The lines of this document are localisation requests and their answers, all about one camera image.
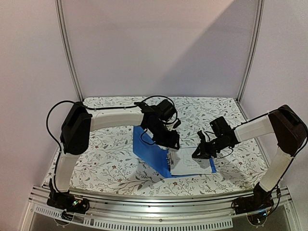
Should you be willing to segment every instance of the robotic arm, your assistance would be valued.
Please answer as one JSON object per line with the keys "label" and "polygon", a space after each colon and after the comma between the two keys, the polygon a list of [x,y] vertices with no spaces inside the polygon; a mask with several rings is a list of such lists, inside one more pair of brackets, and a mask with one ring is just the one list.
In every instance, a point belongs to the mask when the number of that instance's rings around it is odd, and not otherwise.
{"label": "robotic arm", "polygon": [[284,105],[233,129],[223,117],[215,119],[210,125],[217,138],[206,142],[205,136],[199,131],[201,143],[192,154],[193,158],[217,157],[217,153],[224,148],[233,148],[236,144],[251,138],[275,133],[278,141],[277,153],[266,174],[254,187],[254,195],[235,199],[232,208],[235,209],[236,214],[241,214],[273,205],[271,192],[276,188],[295,156],[306,145],[302,145],[308,135],[304,122],[290,107]]}
{"label": "robotic arm", "polygon": [[[174,104],[168,100],[152,106],[142,101],[134,106],[97,110],[85,107],[82,102],[72,103],[74,105],[61,127],[61,152],[56,162],[54,177],[49,183],[49,206],[78,213],[85,213],[89,209],[87,199],[75,198],[69,194],[69,182],[78,158],[89,146],[91,131],[115,126],[141,126],[153,133],[152,140],[156,144],[173,149],[180,148],[180,136],[174,130],[180,125],[180,120],[177,118]],[[169,122],[174,114],[176,119]]]}

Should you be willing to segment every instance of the white wall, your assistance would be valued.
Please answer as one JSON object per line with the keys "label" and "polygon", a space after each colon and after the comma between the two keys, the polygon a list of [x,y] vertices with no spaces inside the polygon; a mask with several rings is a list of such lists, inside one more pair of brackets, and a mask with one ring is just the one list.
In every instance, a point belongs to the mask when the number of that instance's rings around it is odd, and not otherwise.
{"label": "white wall", "polygon": [[[265,1],[256,55],[241,105],[252,118],[283,104],[308,124],[308,1]],[[262,140],[272,159],[277,142]],[[294,160],[282,181],[308,230],[308,148]]]}
{"label": "white wall", "polygon": [[64,0],[85,97],[236,97],[257,0]]}
{"label": "white wall", "polygon": [[[15,231],[56,149],[46,114],[76,95],[54,1],[1,1],[0,12],[0,230]],[[67,109],[52,115],[57,137]]]}

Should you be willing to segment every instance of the floral tablecloth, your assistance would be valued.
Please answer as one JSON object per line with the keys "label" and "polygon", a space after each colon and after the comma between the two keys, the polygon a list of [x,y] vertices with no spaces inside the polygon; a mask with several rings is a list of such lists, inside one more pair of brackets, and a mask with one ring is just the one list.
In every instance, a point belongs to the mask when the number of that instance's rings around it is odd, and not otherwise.
{"label": "floral tablecloth", "polygon": [[[199,143],[199,130],[212,131],[209,122],[224,116],[234,127],[244,118],[232,98],[171,97],[182,124],[177,128],[181,147],[194,147]],[[90,107],[132,105],[143,97],[87,98]],[[153,98],[148,104],[160,102]],[[88,150],[80,156],[75,166],[71,188],[95,192],[132,194],[144,196],[174,196],[216,194],[252,189],[267,170],[254,140],[235,146],[226,158],[214,159],[217,173],[184,178],[164,179],[132,151],[133,127],[104,128],[90,133]],[[218,156],[230,153],[223,150]],[[54,171],[51,165],[45,182]]]}

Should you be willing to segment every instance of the paper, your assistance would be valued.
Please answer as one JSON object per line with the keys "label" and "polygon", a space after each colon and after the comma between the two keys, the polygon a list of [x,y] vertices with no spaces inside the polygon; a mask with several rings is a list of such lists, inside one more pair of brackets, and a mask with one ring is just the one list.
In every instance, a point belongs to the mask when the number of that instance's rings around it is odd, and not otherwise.
{"label": "paper", "polygon": [[192,158],[195,150],[196,147],[170,151],[170,172],[173,176],[212,173],[209,160]]}

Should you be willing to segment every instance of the floral pattern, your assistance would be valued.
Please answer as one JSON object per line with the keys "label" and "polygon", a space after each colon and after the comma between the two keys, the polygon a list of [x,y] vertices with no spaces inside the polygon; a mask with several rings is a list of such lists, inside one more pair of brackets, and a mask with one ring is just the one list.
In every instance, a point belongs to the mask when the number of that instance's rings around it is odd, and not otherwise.
{"label": "floral pattern", "polygon": [[[199,130],[211,131],[209,122],[224,116],[231,127],[244,122],[232,98],[171,97],[182,124],[177,128],[181,147],[199,143]],[[143,97],[87,98],[90,107],[132,105]],[[152,98],[148,104],[162,99]],[[255,140],[235,146],[231,155],[214,159],[217,173],[164,179],[132,151],[132,126],[104,128],[90,133],[88,150],[75,166],[71,187],[103,193],[144,196],[217,194],[252,189],[267,170]],[[228,155],[222,150],[218,157]],[[45,178],[48,182],[55,160]]]}

